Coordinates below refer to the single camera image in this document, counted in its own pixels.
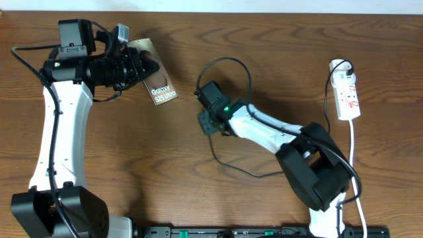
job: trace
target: white power strip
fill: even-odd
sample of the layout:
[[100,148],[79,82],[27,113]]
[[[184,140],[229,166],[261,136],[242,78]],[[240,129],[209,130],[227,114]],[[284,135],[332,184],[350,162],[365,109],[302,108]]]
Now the white power strip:
[[[330,70],[332,71],[332,69],[342,61],[343,59],[332,60],[329,64]],[[347,71],[351,69],[351,67],[351,64],[348,62],[342,63],[335,69],[330,78],[339,120],[352,120],[360,115],[355,85],[356,74],[347,75]]]
[[[329,64],[330,71],[336,67],[332,72],[330,82],[333,86],[333,92],[335,96],[336,111],[338,113],[339,120],[347,120],[350,123],[350,135],[351,135],[351,148],[350,148],[350,165],[354,166],[354,127],[352,119],[357,118],[360,115],[360,106],[358,105],[358,97],[356,90],[356,75],[353,73],[347,75],[347,71],[353,66],[343,59],[334,59]],[[357,184],[356,180],[352,178],[352,188],[354,195],[357,195]],[[363,225],[363,238],[367,238],[367,225],[365,223],[364,213],[360,199],[357,198],[357,208],[360,215],[360,219]]]

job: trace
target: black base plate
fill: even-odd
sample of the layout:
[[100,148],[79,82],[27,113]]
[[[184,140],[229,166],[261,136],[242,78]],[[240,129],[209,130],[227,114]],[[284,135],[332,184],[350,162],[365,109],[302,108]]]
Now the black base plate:
[[[263,236],[275,237],[313,237],[307,226],[283,226],[269,228],[170,228],[147,227],[144,238],[259,238]],[[347,227],[342,238],[362,238],[361,228]],[[391,238],[387,228],[367,229],[368,238]]]

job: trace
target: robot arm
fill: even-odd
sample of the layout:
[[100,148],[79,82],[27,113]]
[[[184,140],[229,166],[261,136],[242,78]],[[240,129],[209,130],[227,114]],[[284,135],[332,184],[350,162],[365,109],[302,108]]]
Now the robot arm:
[[[56,53],[52,51],[40,70],[42,76],[38,75],[46,80],[43,82],[46,117],[40,157],[29,191],[14,194],[11,202],[13,215],[30,237],[69,237],[69,225],[80,237],[136,238],[136,234],[141,234],[131,219],[109,215],[106,203],[87,190],[85,129],[96,86],[113,87],[122,93],[156,72],[159,64],[125,45],[129,36],[126,26],[118,24],[113,32],[97,32],[94,39],[91,24],[97,23],[79,19],[59,21],[61,46]],[[104,42],[107,50],[91,56],[95,40]],[[15,51],[13,53],[23,61]],[[55,102],[59,103],[59,113],[55,112]],[[50,144],[57,116],[52,157],[54,184],[50,184]],[[60,214],[57,206],[65,215]]]
[[[198,115],[205,134],[230,132],[274,153],[293,191],[310,208],[311,232],[319,237],[337,237],[336,205],[343,201],[352,175],[333,154],[275,128],[320,139],[340,153],[325,129],[317,123],[306,127],[291,125],[258,111],[252,104],[246,105],[240,100],[231,102],[213,81],[198,89],[195,95],[206,109]],[[320,157],[309,164],[307,159],[316,152]],[[344,224],[339,226],[342,232]]]

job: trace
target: power strip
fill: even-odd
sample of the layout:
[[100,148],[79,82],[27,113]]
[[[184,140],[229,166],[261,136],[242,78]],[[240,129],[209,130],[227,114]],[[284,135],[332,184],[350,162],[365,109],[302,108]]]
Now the power strip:
[[[330,71],[336,67],[343,59],[334,59],[329,64]],[[330,83],[333,86],[335,96],[336,111],[339,120],[352,120],[360,115],[356,90],[356,74],[347,75],[351,69],[351,64],[344,62],[333,72]]]

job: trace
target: wooden table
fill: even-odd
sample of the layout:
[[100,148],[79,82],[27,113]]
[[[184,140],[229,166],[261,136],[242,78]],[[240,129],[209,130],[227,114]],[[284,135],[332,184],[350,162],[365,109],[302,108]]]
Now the wooden table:
[[[284,176],[253,179],[213,159],[196,119],[193,95],[205,64],[220,56],[245,62],[252,101],[292,124],[325,125],[328,63],[348,58],[356,68],[362,116],[356,127],[356,170],[364,185],[368,225],[392,237],[423,235],[423,18],[389,15],[59,13],[5,12],[0,19],[0,230],[25,237],[10,212],[11,196],[25,192],[35,170],[44,121],[40,82],[10,53],[12,46],[59,44],[58,20],[121,22],[130,38],[151,38],[179,93],[154,106],[143,85],[112,102],[95,104],[85,144],[89,189],[119,216],[175,226],[269,226],[308,223],[309,212]],[[48,52],[23,52],[39,68]],[[244,97],[247,77],[220,63],[204,80]],[[98,89],[106,98],[111,89]],[[344,154],[348,123],[339,121],[329,89],[332,137]],[[253,142],[213,136],[222,161],[256,174],[280,170]],[[360,225],[355,204],[344,221]]]

